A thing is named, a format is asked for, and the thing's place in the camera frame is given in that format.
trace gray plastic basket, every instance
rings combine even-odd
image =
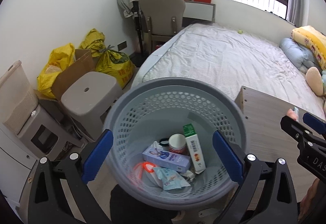
[[[190,187],[164,191],[146,174],[141,180],[133,168],[141,153],[155,140],[183,133],[192,123],[202,147],[206,170]],[[153,207],[183,210],[210,204],[234,187],[212,146],[218,129],[230,142],[247,151],[247,136],[238,107],[222,92],[186,78],[145,82],[124,94],[110,110],[104,129],[113,132],[113,147],[106,158],[119,185],[131,196]]]

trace gray chair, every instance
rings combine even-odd
[[[148,28],[150,52],[153,41],[169,41],[182,29],[184,0],[139,0]]]

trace hand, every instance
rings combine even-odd
[[[292,109],[289,109],[286,115],[294,120],[298,120],[298,115]],[[312,199],[316,195],[318,183],[319,179],[317,178],[313,182],[312,186],[308,189],[306,196],[302,199],[300,203],[300,214],[298,217],[299,220],[302,219],[302,217],[308,212]]]
[[[318,184],[319,184],[319,179],[317,178],[313,182],[312,186],[308,189],[306,196],[302,199],[300,203],[300,214],[298,217],[299,220],[302,219],[302,217],[308,212],[312,199],[315,197],[317,193]]]
[[[293,120],[297,121],[299,119],[298,115],[292,110],[289,109],[286,113],[286,115],[290,118],[292,118]]]

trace wooden board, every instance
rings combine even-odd
[[[297,163],[299,156],[297,142],[286,134],[280,126],[282,117],[290,108],[293,109],[294,105],[244,86],[241,88],[235,103],[246,117],[244,121],[250,140],[250,152],[261,161],[266,162],[275,162],[280,157],[284,158],[290,169],[297,201],[301,201],[316,177]],[[299,122],[305,125],[302,117],[307,111],[299,107],[298,109]],[[322,138],[314,130],[311,131],[314,135]],[[260,181],[249,210],[256,207],[262,189],[263,181]]]

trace plastic storage bin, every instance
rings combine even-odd
[[[17,135],[37,105],[22,62],[16,61],[0,78],[0,122]]]
[[[190,187],[164,191],[146,174],[133,171],[142,152],[155,140],[183,133],[192,123],[202,147],[206,170]],[[193,79],[161,78],[145,82],[124,94],[110,110],[104,128],[113,132],[106,158],[119,185],[148,205],[182,210],[210,204],[227,194],[235,183],[212,146],[216,130],[247,151],[247,136],[238,107],[223,93]]]

